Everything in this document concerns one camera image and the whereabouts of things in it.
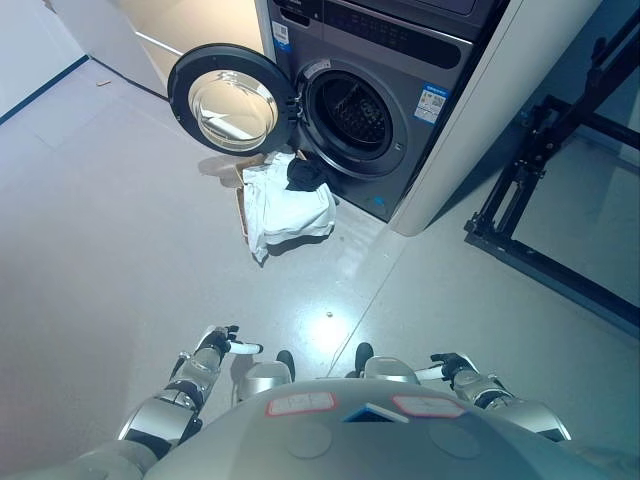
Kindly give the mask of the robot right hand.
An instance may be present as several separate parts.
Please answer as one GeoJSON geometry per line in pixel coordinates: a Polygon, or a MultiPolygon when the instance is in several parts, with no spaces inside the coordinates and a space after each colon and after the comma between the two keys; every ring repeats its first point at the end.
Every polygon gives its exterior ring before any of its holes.
{"type": "Polygon", "coordinates": [[[419,380],[442,380],[451,382],[462,370],[476,370],[465,355],[458,353],[437,353],[430,356],[432,365],[415,370],[419,380]]]}

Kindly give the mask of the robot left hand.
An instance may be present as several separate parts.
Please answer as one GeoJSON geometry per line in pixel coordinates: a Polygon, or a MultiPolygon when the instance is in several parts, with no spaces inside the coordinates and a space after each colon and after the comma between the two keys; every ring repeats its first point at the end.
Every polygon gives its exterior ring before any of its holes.
{"type": "Polygon", "coordinates": [[[237,325],[214,327],[203,339],[207,347],[217,348],[222,354],[256,355],[263,352],[257,343],[243,343],[237,339],[240,328],[237,325]]]}

